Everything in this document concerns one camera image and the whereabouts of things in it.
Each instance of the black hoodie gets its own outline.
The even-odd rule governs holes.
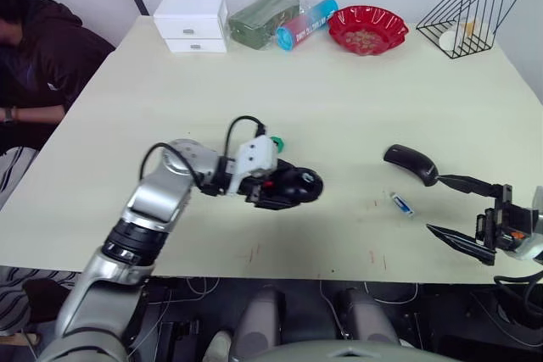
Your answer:
[[[53,0],[15,0],[23,40],[0,47],[0,107],[63,105],[67,111],[114,48],[82,27],[81,20]],[[0,125],[0,153],[14,146],[41,148],[55,126]]]

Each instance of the black joint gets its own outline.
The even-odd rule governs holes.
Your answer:
[[[102,246],[102,253],[130,265],[149,266],[159,256],[168,234],[119,220]]]

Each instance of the green package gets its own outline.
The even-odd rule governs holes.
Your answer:
[[[299,15],[299,0],[257,0],[228,19],[230,35],[237,42],[259,50],[275,30]]]

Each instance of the wrist watch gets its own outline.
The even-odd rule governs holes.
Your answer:
[[[5,124],[14,123],[13,109],[12,108],[4,108],[3,111],[4,111],[3,123],[5,123]]]

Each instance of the striped fabric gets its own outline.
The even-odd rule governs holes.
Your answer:
[[[78,273],[39,269],[20,269],[3,267],[0,270],[0,336],[15,334],[25,328],[31,316],[28,297],[23,290],[25,281],[51,279],[60,286],[71,289]]]
[[[0,210],[36,155],[33,148],[10,148],[0,156]]]

